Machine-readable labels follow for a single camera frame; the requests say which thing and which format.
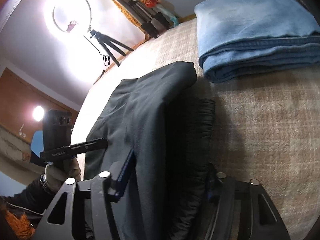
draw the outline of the gray glove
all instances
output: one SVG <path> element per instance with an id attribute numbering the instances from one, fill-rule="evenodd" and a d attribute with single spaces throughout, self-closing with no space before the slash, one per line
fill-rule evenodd
<path id="1" fill-rule="evenodd" d="M 48 164 L 44 171 L 44 183 L 53 192 L 58 192 L 67 178 L 75 178 L 80 181 L 80 167 L 76 158 L 63 161 L 64 172 L 53 164 Z"/>

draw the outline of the light bulb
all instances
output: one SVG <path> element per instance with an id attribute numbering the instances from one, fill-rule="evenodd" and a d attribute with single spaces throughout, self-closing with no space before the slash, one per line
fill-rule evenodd
<path id="1" fill-rule="evenodd" d="M 37 106 L 34 110 L 33 110 L 33 119 L 35 119 L 37 122 L 41 121 L 43 116 L 44 116 L 44 110 L 41 106 Z"/>

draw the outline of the gloved hand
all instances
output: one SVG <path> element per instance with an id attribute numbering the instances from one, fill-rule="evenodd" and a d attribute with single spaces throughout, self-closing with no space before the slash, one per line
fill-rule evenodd
<path id="1" fill-rule="evenodd" d="M 58 192 L 67 178 L 75 178 L 80 181 L 80 167 L 76 158 L 63 161 L 64 172 L 53 164 L 48 164 L 44 171 L 44 183 L 53 192 Z"/>

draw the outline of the orange fluffy fabric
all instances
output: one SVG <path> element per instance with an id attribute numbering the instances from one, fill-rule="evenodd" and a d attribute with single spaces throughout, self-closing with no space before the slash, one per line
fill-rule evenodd
<path id="1" fill-rule="evenodd" d="M 8 224 L 20 240 L 29 240 L 35 232 L 35 229 L 31 226 L 26 214 L 23 214 L 19 219 L 5 210 L 5 219 Z"/>

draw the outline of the power cord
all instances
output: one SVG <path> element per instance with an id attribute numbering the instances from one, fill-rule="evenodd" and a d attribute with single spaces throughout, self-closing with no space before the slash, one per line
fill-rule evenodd
<path id="1" fill-rule="evenodd" d="M 94 46 L 94 48 L 95 48 L 95 49 L 99 52 L 99 54 L 102 56 L 102 59 L 103 59 L 103 71 L 102 71 L 102 73 L 101 73 L 101 75 L 100 75 L 100 77 L 102 77 L 103 74 L 106 72 L 106 67 L 107 67 L 107 69 L 110 67 L 111 57 L 110 57 L 110 56 L 107 56 L 107 55 L 101 54 L 100 50 L 99 50 L 86 36 L 84 36 L 84 37 L 85 37 L 85 39 L 86 39 L 87 41 L 90 42 L 90 44 L 91 44 L 92 46 Z"/>

